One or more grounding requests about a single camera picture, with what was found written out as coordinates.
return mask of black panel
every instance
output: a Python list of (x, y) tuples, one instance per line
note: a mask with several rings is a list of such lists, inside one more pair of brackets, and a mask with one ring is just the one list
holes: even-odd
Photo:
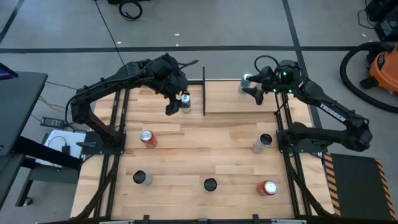
[(373, 158), (332, 154), (341, 216), (391, 220), (377, 162)]
[(0, 157), (0, 209), (7, 198), (24, 158), (25, 155), (22, 154)]
[(67, 167), (58, 168), (37, 164), (36, 168), (32, 170), (30, 179), (43, 182), (77, 184), (78, 171)]
[(19, 78), (0, 81), (0, 156), (10, 153), (39, 98), (47, 74), (17, 72)]

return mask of gray concrete floor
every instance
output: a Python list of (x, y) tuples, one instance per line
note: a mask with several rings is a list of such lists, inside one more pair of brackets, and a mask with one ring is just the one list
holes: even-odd
[[(0, 30), (6, 25), (18, 0), (0, 1)], [(363, 0), (288, 0), (301, 46), (354, 46), (370, 40), (378, 41), (373, 30), (360, 27), (357, 12)], [(116, 7), (105, 0), (98, 2), (104, 18), (119, 47), (180, 47), (184, 46), (293, 46), (282, 0), (152, 0), (143, 2), (141, 19), (128, 22)], [(1, 49), (59, 49), (113, 47), (111, 38), (93, 1), (24, 0)], [(125, 62), (154, 58), (163, 52), (123, 52)], [(269, 54), (278, 60), (296, 60), (293, 51), (175, 51), (171, 55), (181, 62), (199, 59), (188, 67), (189, 78), (201, 77), (201, 66), (208, 78), (240, 78), (244, 72), (254, 73), (253, 61), (258, 55)], [(396, 114), (381, 111), (354, 96), (342, 84), (338, 73), (346, 52), (303, 52), (311, 79), (331, 97), (369, 118), (374, 139), (371, 148), (355, 153), (339, 145), (330, 152), (369, 156), (384, 164), (391, 197), (398, 203), (398, 164), (394, 124)], [(14, 70), (44, 72), (49, 81), (76, 88), (112, 75), (121, 66), (117, 53), (44, 53), (0, 54), (0, 62)], [(366, 76), (364, 55), (357, 55), (348, 66), (354, 82)], [(64, 105), (74, 94), (59, 86), (46, 85), (42, 96), (53, 104)], [(372, 96), (397, 104), (395, 96), (384, 90), (372, 90)], [(36, 117), (63, 118), (63, 114), (38, 102)], [(322, 126), (341, 129), (342, 125), (319, 111)], [(30, 119), (23, 136), (41, 142), (49, 128)], [(21, 169), (6, 203), (0, 211), (0, 223), (35, 223), (64, 220), (69, 217), (75, 185), (34, 182), (29, 196), (34, 204), (14, 207), (27, 170)]]

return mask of vacuum hose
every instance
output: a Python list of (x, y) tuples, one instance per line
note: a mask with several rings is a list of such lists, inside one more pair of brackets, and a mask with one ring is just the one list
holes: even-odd
[(382, 42), (368, 42), (365, 44), (361, 44), (361, 45), (357, 46), (356, 48), (354, 48), (353, 50), (351, 50), (350, 52), (348, 52), (348, 54), (344, 57), (343, 61), (341, 62), (341, 65), (340, 65), (340, 77), (341, 77), (341, 80), (343, 81), (344, 85), (349, 90), (351, 90), (355, 95), (360, 97), (362, 100), (364, 100), (382, 110), (385, 110), (385, 111), (388, 111), (391, 113), (398, 113), (398, 107), (385, 104), (383, 102), (380, 102), (380, 101), (374, 99), (373, 97), (370, 97), (369, 95), (362, 92), (359, 88), (354, 86), (347, 77), (346, 69), (347, 69), (347, 64), (348, 64), (349, 60), (351, 59), (351, 57), (353, 57), (355, 54), (357, 54), (359, 51), (362, 51), (362, 50), (377, 50), (377, 49), (381, 49), (381, 50), (384, 49), (382, 46)]

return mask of soda can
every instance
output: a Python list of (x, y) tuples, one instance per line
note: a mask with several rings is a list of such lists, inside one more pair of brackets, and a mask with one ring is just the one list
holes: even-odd
[(181, 96), (181, 110), (184, 113), (191, 112), (191, 98), (189, 95), (182, 95)]
[(256, 154), (262, 153), (272, 143), (272, 137), (269, 134), (262, 134), (254, 143), (252, 151)]
[(154, 136), (154, 133), (149, 130), (144, 130), (141, 132), (140, 135), (141, 141), (145, 144), (147, 148), (155, 148), (157, 145), (157, 140), (156, 137)]
[(239, 92), (242, 94), (245, 94), (245, 92), (242, 91), (242, 88), (250, 88), (251, 82), (247, 80), (247, 78), (251, 77), (252, 75), (250, 73), (245, 73), (241, 79), (241, 83), (239, 84)]
[(276, 194), (278, 186), (272, 180), (266, 180), (257, 184), (257, 193), (262, 196), (270, 196)]
[(142, 170), (137, 171), (132, 179), (136, 184), (150, 185), (152, 183), (152, 176)]
[(217, 188), (217, 181), (214, 178), (206, 179), (205, 183), (203, 183), (203, 186), (207, 192), (213, 192)]

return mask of wooden tabletop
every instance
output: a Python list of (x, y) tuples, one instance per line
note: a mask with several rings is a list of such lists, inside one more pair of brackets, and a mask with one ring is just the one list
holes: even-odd
[[(112, 219), (140, 220), (144, 215), (150, 215), (150, 219), (294, 216), (285, 164), (275, 136), (275, 96), (264, 95), (263, 104), (257, 106), (253, 98), (238, 93), (238, 86), (238, 81), (206, 81), (206, 116), (201, 85), (188, 88), (191, 112), (180, 111), (172, 116), (164, 112), (168, 100), (152, 90), (130, 91), (126, 150), (119, 163)], [(114, 95), (109, 95), (96, 104), (95, 114), (105, 123), (109, 123), (113, 99)], [(289, 105), (293, 121), (311, 126), (306, 104), (291, 97)], [(143, 129), (155, 134), (155, 149), (145, 148), (140, 141)], [(272, 136), (271, 147), (254, 154), (251, 147), (263, 133)], [(321, 160), (309, 154), (300, 156), (307, 187), (326, 210), (333, 212)], [(79, 214), (96, 192), (102, 160), (103, 156), (93, 156), (83, 164), (71, 217)], [(137, 170), (152, 175), (152, 185), (134, 183), (132, 176)], [(207, 178), (218, 183), (210, 194), (203, 188)], [(278, 192), (267, 197), (258, 195), (256, 184), (263, 180), (276, 182)], [(297, 186), (296, 189), (300, 212), (304, 213), (301, 194)], [(105, 192), (102, 215), (107, 198)]]

